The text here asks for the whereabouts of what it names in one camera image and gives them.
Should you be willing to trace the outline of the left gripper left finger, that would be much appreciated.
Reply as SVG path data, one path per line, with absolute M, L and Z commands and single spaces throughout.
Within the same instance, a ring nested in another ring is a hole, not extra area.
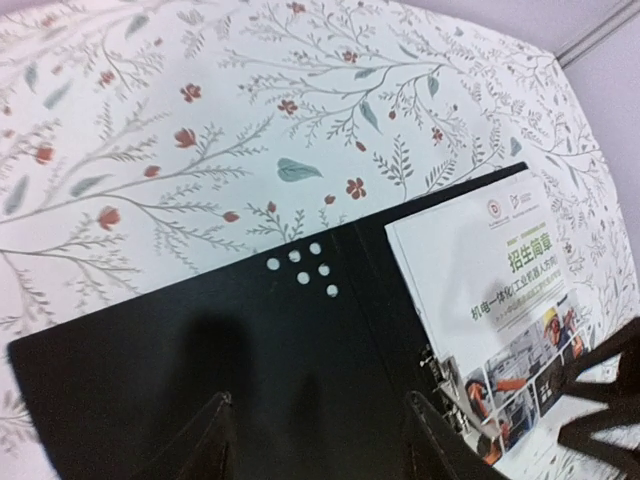
M 231 394 L 218 392 L 132 479 L 233 479 L 236 443 Z

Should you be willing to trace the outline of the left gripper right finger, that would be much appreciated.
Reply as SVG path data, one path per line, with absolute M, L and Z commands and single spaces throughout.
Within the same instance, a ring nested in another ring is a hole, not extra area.
M 419 391 L 404 397 L 404 478 L 411 480 L 498 480 Z

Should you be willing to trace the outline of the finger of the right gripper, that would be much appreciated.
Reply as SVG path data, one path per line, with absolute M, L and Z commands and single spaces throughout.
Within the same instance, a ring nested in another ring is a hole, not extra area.
M 578 377 L 613 357 L 619 358 L 616 379 L 585 382 Z M 554 389 L 562 394 L 606 405 L 604 410 L 577 417 L 563 425 L 558 443 L 609 465 L 637 465 L 639 449 L 624 448 L 595 439 L 593 434 L 639 422 L 639 319 L 629 321 L 594 350 L 572 360 L 554 373 Z

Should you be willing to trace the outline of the blue file folder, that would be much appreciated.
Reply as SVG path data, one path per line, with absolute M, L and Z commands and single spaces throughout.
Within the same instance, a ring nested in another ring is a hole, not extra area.
M 63 479 L 132 479 L 218 392 L 233 479 L 398 479 L 404 397 L 430 393 L 427 335 L 388 223 L 524 163 L 254 255 L 8 347 Z

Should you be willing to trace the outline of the colour printed brochure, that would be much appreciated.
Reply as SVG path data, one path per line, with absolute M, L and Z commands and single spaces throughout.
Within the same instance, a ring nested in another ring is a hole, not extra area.
M 386 235 L 471 451 L 510 477 L 579 479 L 555 373 L 590 352 L 543 182 L 529 171 L 394 220 Z

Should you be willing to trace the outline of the floral patterned table mat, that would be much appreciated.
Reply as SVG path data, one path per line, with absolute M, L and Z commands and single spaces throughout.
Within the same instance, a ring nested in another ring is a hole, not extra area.
M 2 477 L 63 479 L 11 342 L 517 163 L 544 184 L 594 350 L 638 318 L 639 278 L 552 53 L 393 1 L 4 15 Z

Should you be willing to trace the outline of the right aluminium frame post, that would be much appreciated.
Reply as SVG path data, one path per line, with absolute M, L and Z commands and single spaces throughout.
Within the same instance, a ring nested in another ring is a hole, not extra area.
M 587 27 L 556 52 L 560 67 L 566 70 L 638 16 L 638 1 L 618 1 L 603 19 Z

